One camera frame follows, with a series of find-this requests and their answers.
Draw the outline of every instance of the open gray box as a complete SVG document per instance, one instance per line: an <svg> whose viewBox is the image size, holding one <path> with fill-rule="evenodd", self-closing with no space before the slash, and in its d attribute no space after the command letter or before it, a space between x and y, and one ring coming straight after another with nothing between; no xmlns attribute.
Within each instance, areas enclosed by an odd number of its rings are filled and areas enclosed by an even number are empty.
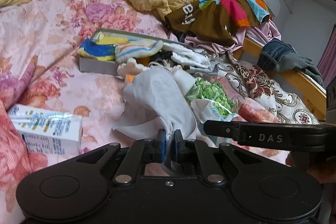
<svg viewBox="0 0 336 224"><path fill-rule="evenodd" d="M148 35L132 33L127 31L119 31L119 30L111 30L111 29L104 29L99 28L97 29L91 36L91 40L98 34L98 32L103 32L105 36L111 36L113 34L114 37L140 37L145 39L153 39L153 40L162 40L163 42L167 43L175 43L183 45L184 47L190 48L190 46L180 43L171 41L168 39L163 39L159 37L150 37ZM117 68L119 64L113 61L99 61L97 59L86 58L86 57L79 57L79 71L81 72L94 72L94 73L102 73L107 75L118 75Z"/></svg>

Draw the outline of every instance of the wooden bed rail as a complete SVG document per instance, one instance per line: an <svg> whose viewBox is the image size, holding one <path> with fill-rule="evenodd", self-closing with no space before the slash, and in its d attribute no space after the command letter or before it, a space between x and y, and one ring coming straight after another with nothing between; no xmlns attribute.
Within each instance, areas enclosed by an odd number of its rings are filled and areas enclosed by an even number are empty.
<svg viewBox="0 0 336 224"><path fill-rule="evenodd" d="M248 52L258 59L262 48L260 44L245 38L243 47L235 51L233 56L239 60L243 52ZM323 90L320 90L314 82L308 79L302 72L290 70L282 72L279 75L302 93L302 101L317 119L325 119L327 96Z"/></svg>

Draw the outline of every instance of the orange box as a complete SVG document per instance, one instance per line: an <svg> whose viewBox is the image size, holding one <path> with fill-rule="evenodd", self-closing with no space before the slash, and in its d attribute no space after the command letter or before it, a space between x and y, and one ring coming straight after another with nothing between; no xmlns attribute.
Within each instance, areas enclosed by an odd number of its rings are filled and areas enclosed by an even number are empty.
<svg viewBox="0 0 336 224"><path fill-rule="evenodd" d="M136 58L136 62L138 64L142 64L146 67L148 67L149 61L151 60L150 57L144 57L144 58Z"/></svg>
<svg viewBox="0 0 336 224"><path fill-rule="evenodd" d="M126 75L125 82L124 82L124 88L133 81L135 75Z"/></svg>

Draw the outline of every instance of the white carton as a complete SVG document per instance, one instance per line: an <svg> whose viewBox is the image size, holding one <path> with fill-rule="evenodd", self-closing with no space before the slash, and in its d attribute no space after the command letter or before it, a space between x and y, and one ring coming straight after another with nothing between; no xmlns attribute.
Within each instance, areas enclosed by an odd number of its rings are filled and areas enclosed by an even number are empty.
<svg viewBox="0 0 336 224"><path fill-rule="evenodd" d="M15 129L25 141L29 152L78 155L82 116L70 115L69 117L68 115L67 117L67 114L20 104L14 105L8 111ZM30 121L22 120L25 115L33 118ZM49 118L55 115L65 115L65 118L59 120Z"/></svg>

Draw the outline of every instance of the pink curtain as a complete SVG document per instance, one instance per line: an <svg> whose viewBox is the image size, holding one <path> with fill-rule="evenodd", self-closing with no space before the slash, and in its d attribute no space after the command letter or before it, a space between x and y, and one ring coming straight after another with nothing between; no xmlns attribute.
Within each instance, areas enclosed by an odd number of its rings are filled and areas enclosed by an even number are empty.
<svg viewBox="0 0 336 224"><path fill-rule="evenodd" d="M327 87L336 76L336 24L317 68L322 75L324 87Z"/></svg>

